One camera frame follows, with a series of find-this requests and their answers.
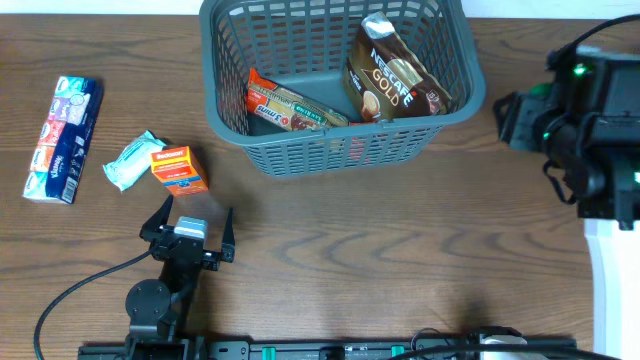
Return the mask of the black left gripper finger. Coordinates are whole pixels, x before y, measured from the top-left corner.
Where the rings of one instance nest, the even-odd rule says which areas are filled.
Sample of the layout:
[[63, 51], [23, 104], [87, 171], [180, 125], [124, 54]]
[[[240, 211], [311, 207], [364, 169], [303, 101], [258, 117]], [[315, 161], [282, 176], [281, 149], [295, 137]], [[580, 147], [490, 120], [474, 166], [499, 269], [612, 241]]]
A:
[[230, 208], [227, 213], [222, 241], [221, 241], [221, 251], [222, 252], [235, 251], [235, 235], [233, 230], [233, 209], [232, 208]]
[[174, 197], [169, 195], [161, 207], [142, 225], [139, 237], [146, 242], [154, 242], [163, 234], [163, 226], [167, 224]]

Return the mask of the green lid glass jar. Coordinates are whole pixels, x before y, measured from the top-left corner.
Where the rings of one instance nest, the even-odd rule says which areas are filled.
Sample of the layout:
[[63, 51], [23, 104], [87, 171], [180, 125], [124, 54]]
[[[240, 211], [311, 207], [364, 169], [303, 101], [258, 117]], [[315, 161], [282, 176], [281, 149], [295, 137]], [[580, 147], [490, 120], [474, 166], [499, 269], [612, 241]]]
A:
[[529, 90], [529, 93], [534, 96], [546, 97], [550, 94], [552, 89], [551, 83], [542, 83], [535, 85]]

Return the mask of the orange Redoxon box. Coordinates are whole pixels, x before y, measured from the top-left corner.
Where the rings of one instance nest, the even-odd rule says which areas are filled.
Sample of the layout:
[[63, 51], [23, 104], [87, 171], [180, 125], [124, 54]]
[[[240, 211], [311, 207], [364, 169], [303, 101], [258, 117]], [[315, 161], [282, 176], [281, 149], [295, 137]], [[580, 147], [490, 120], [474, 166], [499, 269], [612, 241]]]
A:
[[152, 153], [151, 172], [177, 197], [209, 190], [206, 173], [189, 146]]

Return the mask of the light blue tissue packet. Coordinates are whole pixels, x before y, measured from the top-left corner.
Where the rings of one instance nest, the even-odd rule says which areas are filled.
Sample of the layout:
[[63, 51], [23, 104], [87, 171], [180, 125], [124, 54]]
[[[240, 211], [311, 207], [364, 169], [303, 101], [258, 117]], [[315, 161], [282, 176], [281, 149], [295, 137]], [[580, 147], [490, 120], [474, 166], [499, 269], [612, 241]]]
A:
[[150, 168], [151, 154], [165, 147], [165, 142], [145, 131], [132, 140], [116, 160], [103, 166], [107, 179], [124, 192]]

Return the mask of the Kleenex tissue multipack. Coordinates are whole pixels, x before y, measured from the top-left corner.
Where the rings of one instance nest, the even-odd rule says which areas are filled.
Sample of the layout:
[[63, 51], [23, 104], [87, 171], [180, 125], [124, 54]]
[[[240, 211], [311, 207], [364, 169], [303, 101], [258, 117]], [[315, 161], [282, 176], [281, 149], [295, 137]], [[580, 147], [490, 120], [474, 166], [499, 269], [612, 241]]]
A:
[[89, 152], [104, 88], [97, 79], [61, 76], [35, 147], [22, 196], [72, 204]]

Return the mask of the orange spaghetti pasta packet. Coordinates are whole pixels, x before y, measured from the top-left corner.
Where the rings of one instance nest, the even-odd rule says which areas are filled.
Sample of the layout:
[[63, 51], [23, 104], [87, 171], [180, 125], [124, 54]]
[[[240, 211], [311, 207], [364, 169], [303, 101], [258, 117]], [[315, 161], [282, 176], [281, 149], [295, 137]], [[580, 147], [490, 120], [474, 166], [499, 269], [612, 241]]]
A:
[[345, 115], [262, 77], [255, 68], [249, 71], [246, 108], [250, 114], [288, 132], [352, 125]]

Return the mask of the brown Nescafe Gold coffee bag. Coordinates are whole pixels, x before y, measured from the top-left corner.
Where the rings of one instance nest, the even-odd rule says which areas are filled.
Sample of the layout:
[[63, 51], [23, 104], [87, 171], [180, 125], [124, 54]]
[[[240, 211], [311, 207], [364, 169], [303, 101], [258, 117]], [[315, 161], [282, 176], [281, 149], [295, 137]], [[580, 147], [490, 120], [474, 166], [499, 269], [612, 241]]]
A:
[[381, 11], [360, 23], [342, 85], [361, 123], [445, 115], [452, 101]]

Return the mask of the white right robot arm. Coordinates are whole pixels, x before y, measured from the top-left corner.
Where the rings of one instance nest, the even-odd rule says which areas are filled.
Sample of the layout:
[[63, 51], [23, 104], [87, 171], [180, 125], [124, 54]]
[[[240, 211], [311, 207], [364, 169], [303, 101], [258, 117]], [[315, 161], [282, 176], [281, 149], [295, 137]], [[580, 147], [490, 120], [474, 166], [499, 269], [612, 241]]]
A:
[[545, 155], [558, 199], [584, 221], [593, 276], [594, 350], [639, 356], [639, 58], [567, 46], [550, 83], [493, 105], [498, 137]]

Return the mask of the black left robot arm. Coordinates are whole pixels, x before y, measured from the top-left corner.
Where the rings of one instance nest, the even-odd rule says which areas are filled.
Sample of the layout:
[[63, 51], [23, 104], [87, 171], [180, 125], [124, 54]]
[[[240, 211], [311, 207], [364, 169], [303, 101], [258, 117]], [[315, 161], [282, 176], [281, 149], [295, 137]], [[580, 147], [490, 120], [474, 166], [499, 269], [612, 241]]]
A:
[[129, 291], [125, 307], [130, 318], [126, 359], [206, 359], [202, 336], [187, 336], [184, 327], [200, 273], [217, 271], [234, 261], [233, 211], [227, 212], [221, 247], [208, 250], [208, 223], [182, 216], [168, 223], [173, 197], [142, 225], [139, 236], [149, 243], [150, 256], [163, 263], [156, 279], [146, 279]]

